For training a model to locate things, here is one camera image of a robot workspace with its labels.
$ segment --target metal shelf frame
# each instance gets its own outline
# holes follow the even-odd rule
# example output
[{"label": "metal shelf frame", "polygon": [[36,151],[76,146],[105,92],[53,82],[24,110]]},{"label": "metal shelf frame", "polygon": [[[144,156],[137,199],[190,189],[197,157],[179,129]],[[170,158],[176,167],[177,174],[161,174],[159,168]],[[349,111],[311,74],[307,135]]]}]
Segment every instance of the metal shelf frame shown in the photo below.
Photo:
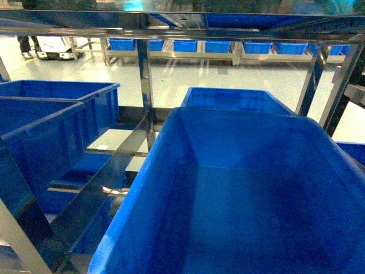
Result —
[{"label": "metal shelf frame", "polygon": [[[365,67],[365,37],[361,34],[365,30],[363,17],[301,16],[297,23],[275,23],[269,26],[269,29],[263,26],[262,29],[257,30],[256,27],[251,29],[240,27],[232,29],[230,26],[209,27],[207,26],[208,15],[0,10],[0,16],[3,19],[16,23],[9,26],[0,22],[2,34],[137,39],[137,50],[131,54],[136,54],[139,60],[143,99],[142,112],[129,113],[131,120],[138,121],[135,123],[133,133],[120,145],[105,166],[80,190],[69,206],[50,224],[45,220],[34,195],[0,138],[1,161],[11,167],[9,170],[0,169],[3,180],[2,191],[0,191],[0,219],[2,220],[0,231],[18,255],[17,263],[14,260],[14,268],[0,269],[2,273],[86,273],[90,257],[69,254],[68,251],[97,214],[108,195],[118,191],[114,189],[115,183],[146,138],[148,149],[151,149],[155,141],[155,128],[158,123],[163,122],[163,119],[159,117],[161,110],[153,107],[149,61],[155,53],[149,52],[148,39],[320,43],[320,50],[311,57],[310,69],[297,105],[297,113],[304,116],[307,115],[313,101],[323,68],[330,59],[328,45],[353,44],[335,80],[334,88],[321,117],[321,125],[329,134],[332,134],[350,100],[358,102],[359,105],[363,104],[363,99],[359,95],[363,94],[363,89],[359,86],[364,86],[362,72]],[[253,20],[255,15],[244,16],[246,19]],[[267,17],[274,18],[275,15],[267,15]],[[166,55],[164,58],[173,57],[171,52],[162,54]],[[2,61],[0,61],[0,72],[3,80],[10,80]],[[11,187],[15,185],[14,181],[17,186],[28,189],[25,197],[20,197],[20,192],[14,191],[17,188]],[[19,201],[21,198],[23,200],[26,198],[25,203],[21,205],[21,213],[10,212],[5,195],[12,195]]]},{"label": "metal shelf frame", "polygon": [[[293,62],[293,63],[310,63],[312,53],[309,50],[302,55],[278,54],[273,48],[269,54],[245,54],[244,47],[241,42],[232,42],[229,53],[206,53],[205,42],[198,41],[197,52],[177,52],[173,51],[173,40],[167,40],[164,43],[162,51],[151,51],[150,59],[185,59],[185,60],[215,60],[215,61],[231,61],[233,66],[251,62]],[[106,65],[110,66],[113,58],[137,58],[137,50],[121,51],[111,50],[106,47],[104,52]],[[327,63],[342,63],[344,55],[330,55]]]}]

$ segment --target white floor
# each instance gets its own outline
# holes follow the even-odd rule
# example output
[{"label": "white floor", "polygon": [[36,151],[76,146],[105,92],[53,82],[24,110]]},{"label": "white floor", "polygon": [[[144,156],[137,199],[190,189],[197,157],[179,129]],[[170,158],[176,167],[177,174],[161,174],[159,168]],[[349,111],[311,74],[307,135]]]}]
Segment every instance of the white floor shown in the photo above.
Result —
[{"label": "white floor", "polygon": [[[12,80],[45,79],[77,80],[90,82],[119,82],[119,104],[122,106],[142,106],[139,69],[136,60],[127,64],[119,62],[106,67],[101,54],[87,53],[75,61],[25,61],[20,55],[15,38],[0,38],[0,56]],[[178,107],[189,87],[227,87],[268,90],[290,109],[295,110],[305,80],[308,64],[277,63],[270,65],[243,65],[230,67],[217,62],[183,62],[169,60],[153,63],[152,84],[155,107]],[[321,117],[329,93],[334,65],[329,65],[322,75],[309,117],[318,121]],[[365,110],[349,104],[338,126],[334,140],[365,143]],[[116,148],[127,136],[127,132],[108,131],[92,147],[105,144]],[[128,167],[138,170],[143,158],[137,158]]]}]

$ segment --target shoe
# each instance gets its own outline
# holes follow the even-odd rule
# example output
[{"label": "shoe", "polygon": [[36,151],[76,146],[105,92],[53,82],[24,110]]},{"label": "shoe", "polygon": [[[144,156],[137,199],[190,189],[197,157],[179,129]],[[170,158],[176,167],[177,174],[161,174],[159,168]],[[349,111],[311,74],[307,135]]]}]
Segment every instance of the shoe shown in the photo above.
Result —
[{"label": "shoe", "polygon": [[23,57],[25,59],[33,59],[33,56],[30,54],[30,52],[22,53]]}]

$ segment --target plastic storage bin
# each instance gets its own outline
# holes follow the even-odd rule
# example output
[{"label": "plastic storage bin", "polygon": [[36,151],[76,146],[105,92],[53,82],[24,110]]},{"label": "plastic storage bin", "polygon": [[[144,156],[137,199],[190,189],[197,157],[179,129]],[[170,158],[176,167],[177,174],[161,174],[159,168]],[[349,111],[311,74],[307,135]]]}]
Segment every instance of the plastic storage bin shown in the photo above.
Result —
[{"label": "plastic storage bin", "polygon": [[308,44],[275,43],[278,54],[304,54]]},{"label": "plastic storage bin", "polygon": [[181,106],[296,115],[271,93],[262,90],[191,87]]},{"label": "plastic storage bin", "polygon": [[365,166],[365,144],[344,142],[338,142],[337,144],[356,161]]},{"label": "plastic storage bin", "polygon": [[244,42],[245,53],[248,54],[268,54],[271,50],[273,43],[257,43],[257,42]]},{"label": "plastic storage bin", "polygon": [[198,42],[189,40],[174,40],[173,51],[183,51],[186,53],[196,53]]},{"label": "plastic storage bin", "polygon": [[[339,55],[341,53],[342,47],[343,46],[341,46],[341,45],[332,45],[330,55]],[[318,49],[316,48],[316,44],[309,44],[308,48],[310,49],[310,51],[312,53],[318,52]]]},{"label": "plastic storage bin", "polygon": [[349,45],[343,46],[341,52],[346,55],[350,49]]},{"label": "plastic storage bin", "polygon": [[111,50],[136,50],[136,39],[113,39],[109,38]]},{"label": "plastic storage bin", "polygon": [[150,51],[162,51],[164,40],[149,40]]},{"label": "plastic storage bin", "polygon": [[229,53],[229,41],[205,41],[206,53]]},{"label": "plastic storage bin", "polygon": [[118,83],[56,82],[20,80],[0,84],[0,96],[81,101],[85,104],[85,147],[119,119]]},{"label": "plastic storage bin", "polygon": [[173,110],[88,273],[361,273],[364,183],[308,118]]},{"label": "plastic storage bin", "polygon": [[0,99],[0,134],[35,196],[83,155],[81,102]]}]

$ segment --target person's leg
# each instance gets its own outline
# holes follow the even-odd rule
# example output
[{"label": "person's leg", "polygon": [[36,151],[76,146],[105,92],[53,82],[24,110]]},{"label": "person's leg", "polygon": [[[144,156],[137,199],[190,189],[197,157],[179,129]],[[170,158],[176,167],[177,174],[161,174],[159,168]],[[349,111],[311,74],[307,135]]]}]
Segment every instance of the person's leg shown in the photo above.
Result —
[{"label": "person's leg", "polygon": [[20,44],[21,52],[27,53],[30,51],[28,36],[18,36],[18,42]]},{"label": "person's leg", "polygon": [[39,42],[38,39],[35,36],[31,36],[33,43],[34,43],[34,49],[35,51],[40,51]]},{"label": "person's leg", "polygon": [[28,36],[18,36],[18,42],[20,44],[23,57],[25,59],[33,58],[33,56],[30,54],[30,44]]}]

